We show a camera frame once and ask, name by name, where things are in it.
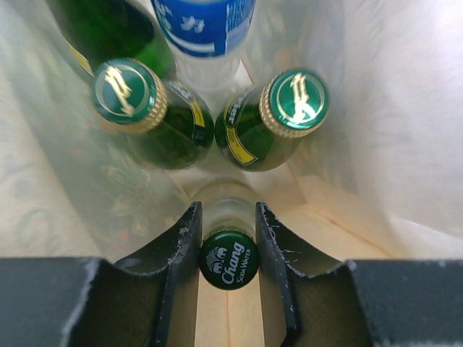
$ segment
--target blue bottle label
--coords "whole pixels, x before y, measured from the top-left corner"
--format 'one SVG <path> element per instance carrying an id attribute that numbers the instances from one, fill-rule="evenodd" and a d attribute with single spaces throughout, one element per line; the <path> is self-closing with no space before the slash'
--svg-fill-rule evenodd
<path id="1" fill-rule="evenodd" d="M 151 0 L 167 39 L 191 56 L 222 56 L 249 31 L 255 0 Z"/>

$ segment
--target dark green cap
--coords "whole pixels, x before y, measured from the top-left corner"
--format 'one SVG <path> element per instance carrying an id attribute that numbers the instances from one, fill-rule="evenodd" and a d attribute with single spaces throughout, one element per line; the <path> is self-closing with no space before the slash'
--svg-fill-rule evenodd
<path id="1" fill-rule="evenodd" d="M 160 79 L 132 59 L 100 65 L 92 86 L 93 103 L 102 117 L 123 132 L 146 132 L 166 114 L 166 91 Z"/>
<path id="2" fill-rule="evenodd" d="M 303 137 L 325 120 L 328 91 L 306 69 L 291 69 L 275 78 L 262 93 L 260 116 L 266 126 L 282 137 Z"/>
<path id="3" fill-rule="evenodd" d="M 227 291 L 238 289 L 246 286 L 258 271 L 258 247 L 240 231 L 219 231 L 204 241 L 199 263 L 210 284 Z"/>

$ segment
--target plastic water bottle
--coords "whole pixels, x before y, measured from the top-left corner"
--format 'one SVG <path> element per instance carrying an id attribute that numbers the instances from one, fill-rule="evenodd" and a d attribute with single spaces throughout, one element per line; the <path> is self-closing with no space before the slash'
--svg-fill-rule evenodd
<path id="1" fill-rule="evenodd" d="M 151 1 L 179 78 L 197 90 L 229 83 L 239 68 L 255 0 Z"/>

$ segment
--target beer bottle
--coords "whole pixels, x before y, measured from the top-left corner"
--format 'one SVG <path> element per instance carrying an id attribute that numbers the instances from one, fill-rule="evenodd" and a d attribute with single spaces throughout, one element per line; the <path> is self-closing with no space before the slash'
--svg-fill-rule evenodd
<path id="1" fill-rule="evenodd" d="M 285 71 L 263 89 L 250 88 L 229 103 L 216 121 L 217 145 L 243 170 L 271 170 L 323 123 L 328 106 L 328 91 L 316 74 Z"/>
<path id="2" fill-rule="evenodd" d="M 178 82 L 161 81 L 139 61 L 103 63 L 92 97 L 100 116 L 126 135 L 127 149 L 142 164 L 186 168 L 204 158 L 213 141 L 204 101 Z"/>
<path id="3" fill-rule="evenodd" d="M 200 270 L 213 286 L 234 290 L 246 286 L 259 268 L 255 244 L 255 193 L 237 181 L 216 181 L 200 189 L 203 204 Z"/>
<path id="4" fill-rule="evenodd" d="M 167 42 L 152 16 L 127 0 L 46 0 L 69 49 L 90 75 L 118 57 L 141 61 L 160 78 L 174 71 Z"/>

